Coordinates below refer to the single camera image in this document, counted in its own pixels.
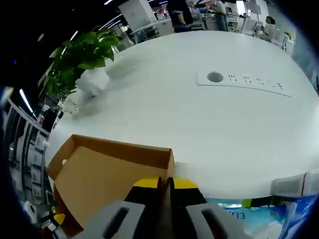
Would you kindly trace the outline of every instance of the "green leaves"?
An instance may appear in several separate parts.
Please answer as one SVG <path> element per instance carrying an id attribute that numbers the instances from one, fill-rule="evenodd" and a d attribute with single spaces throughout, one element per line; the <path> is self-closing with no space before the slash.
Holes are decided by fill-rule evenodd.
<path id="1" fill-rule="evenodd" d="M 94 69 L 94 66 L 93 65 L 89 65 L 89 64 L 86 64 L 86 63 L 81 63 L 78 65 L 79 68 L 82 68 L 82 69 L 85 69 L 85 70 L 91 70 L 91 69 Z"/>
<path id="2" fill-rule="evenodd" d="M 94 61 L 94 67 L 103 67 L 105 66 L 105 61 L 103 57 L 99 57 Z"/>
<path id="3" fill-rule="evenodd" d="M 65 41 L 65 42 L 62 43 L 63 46 L 71 46 L 71 44 L 72 44 L 72 43 L 71 43 L 70 40 L 67 40 L 67 41 Z"/>
<path id="4" fill-rule="evenodd" d="M 117 36 L 104 36 L 101 40 L 100 45 L 116 46 L 119 44 L 119 39 Z"/>
<path id="5" fill-rule="evenodd" d="M 65 41 L 57 48 L 51 71 L 45 79 L 48 91 L 56 95 L 70 94 L 76 87 L 75 81 L 85 70 L 104 67 L 106 57 L 114 60 L 112 46 L 118 43 L 119 38 L 112 29 L 84 33 L 74 41 Z"/>
<path id="6" fill-rule="evenodd" d="M 107 58 L 110 58 L 112 61 L 114 61 L 114 52 L 113 50 L 110 48 L 105 55 Z"/>

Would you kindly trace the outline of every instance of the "round white table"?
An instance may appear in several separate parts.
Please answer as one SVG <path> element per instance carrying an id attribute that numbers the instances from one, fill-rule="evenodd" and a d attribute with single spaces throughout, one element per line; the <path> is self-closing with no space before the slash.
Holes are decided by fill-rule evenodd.
<path id="1" fill-rule="evenodd" d="M 207 71 L 280 82 L 288 96 L 198 85 Z M 230 32 L 172 34 L 120 52 L 107 74 L 106 92 L 51 132 L 46 164 L 76 133 L 172 148 L 176 175 L 206 197 L 268 196 L 273 179 L 319 168 L 318 96 L 271 43 Z"/>

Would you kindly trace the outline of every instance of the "open cardboard box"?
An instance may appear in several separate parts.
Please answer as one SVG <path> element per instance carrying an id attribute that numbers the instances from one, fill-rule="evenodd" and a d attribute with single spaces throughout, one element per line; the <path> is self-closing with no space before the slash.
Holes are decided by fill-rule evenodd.
<path id="1" fill-rule="evenodd" d="M 142 178 L 174 171 L 172 150 L 72 135 L 59 149 L 46 172 L 54 180 L 57 213 L 67 237 L 82 231 L 87 219 L 114 200 L 123 200 Z"/>

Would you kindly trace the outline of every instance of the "ceiling light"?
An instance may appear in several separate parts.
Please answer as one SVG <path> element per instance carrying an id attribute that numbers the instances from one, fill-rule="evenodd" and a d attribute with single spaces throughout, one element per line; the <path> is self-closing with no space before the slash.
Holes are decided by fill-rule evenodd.
<path id="1" fill-rule="evenodd" d="M 111 28 L 112 26 L 118 24 L 121 20 L 118 20 L 117 22 L 115 22 L 114 24 L 110 25 L 108 28 Z"/>
<path id="2" fill-rule="evenodd" d="M 104 5 L 109 4 L 113 0 L 108 0 L 107 2 L 104 3 Z"/>
<path id="3" fill-rule="evenodd" d="M 75 37 L 76 34 L 78 34 L 78 32 L 79 32 L 79 31 L 76 31 L 76 32 L 73 34 L 73 36 L 71 37 L 70 41 L 73 40 L 73 38 Z"/>
<path id="4" fill-rule="evenodd" d="M 44 34 L 42 33 L 42 34 L 38 37 L 38 41 L 42 40 L 43 37 L 44 37 Z"/>
<path id="5" fill-rule="evenodd" d="M 119 16 L 122 16 L 122 15 L 123 15 L 123 14 L 120 14 L 120 15 L 114 17 L 112 20 L 110 20 L 109 22 L 107 22 L 107 23 L 105 23 L 103 26 L 101 26 L 99 30 L 101 30 L 101 29 L 104 28 L 106 25 L 110 24 L 112 21 L 114 21 L 116 18 L 118 18 Z"/>
<path id="6" fill-rule="evenodd" d="M 64 54 L 65 50 L 66 50 L 66 47 L 63 49 L 63 51 L 61 53 L 61 56 Z"/>
<path id="7" fill-rule="evenodd" d="M 28 100 L 26 99 L 23 90 L 20 89 L 20 90 L 19 90 L 19 93 L 20 93 L 20 95 L 22 96 L 22 99 L 24 100 L 24 102 L 25 102 L 26 106 L 28 107 L 28 109 L 31 111 L 31 113 L 33 113 L 33 109 L 31 108 L 31 106 L 30 106 Z"/>

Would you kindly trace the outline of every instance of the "gray gripper part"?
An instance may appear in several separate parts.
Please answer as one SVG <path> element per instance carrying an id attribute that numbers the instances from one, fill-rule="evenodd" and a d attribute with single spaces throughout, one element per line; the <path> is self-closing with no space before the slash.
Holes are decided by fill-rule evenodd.
<path id="1" fill-rule="evenodd" d="M 215 203 L 186 207 L 198 239 L 251 239 L 244 232 L 244 225 Z M 222 231 L 223 237 L 215 238 L 212 231 Z"/>
<path id="2" fill-rule="evenodd" d="M 137 224 L 140 220 L 145 205 L 126 201 L 115 201 L 103 207 L 91 216 L 84 224 L 83 231 L 73 237 L 74 239 L 105 239 L 105 234 L 113 227 L 114 219 L 120 211 L 126 213 L 114 238 L 133 239 Z"/>

